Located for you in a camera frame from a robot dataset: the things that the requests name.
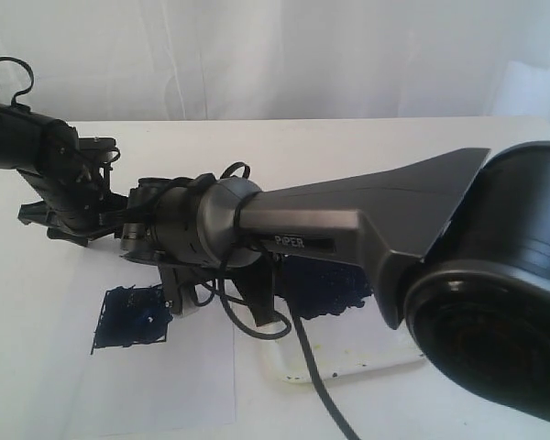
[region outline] white tabletop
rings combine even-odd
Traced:
[[[75,125],[82,136],[116,138],[123,156],[112,185],[119,193],[140,177],[219,173],[236,160],[249,163],[251,179],[270,190],[386,170],[453,149],[498,151],[550,139],[550,126],[529,116]],[[0,171],[0,439],[25,431],[81,252],[49,241],[40,226],[17,221],[19,205],[36,200],[19,176]],[[311,386],[279,382],[265,372],[259,344],[236,331],[236,423],[114,438],[342,438]],[[550,423],[484,401],[428,362],[328,386],[363,439],[550,439]]]

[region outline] white paper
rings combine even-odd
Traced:
[[[233,423],[233,327],[219,302],[174,318],[165,343],[101,348],[90,356],[105,292],[160,282],[156,268],[124,261],[110,249],[111,240],[103,240],[84,251],[32,402],[28,438]]]

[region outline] black cylindrical motor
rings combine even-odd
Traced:
[[[450,379],[550,420],[550,143],[480,172],[406,295],[416,342]]]

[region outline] white tray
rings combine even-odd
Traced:
[[[275,300],[277,310],[289,317],[285,302],[280,298]],[[402,324],[398,330],[391,330],[372,297],[367,298],[360,309],[353,307],[340,316],[304,320],[303,325],[323,379],[424,360],[406,326]],[[293,383],[310,381],[294,331],[262,345],[264,361],[271,374]]]

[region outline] white wall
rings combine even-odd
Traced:
[[[69,120],[550,121],[550,0],[0,0],[2,54]]]

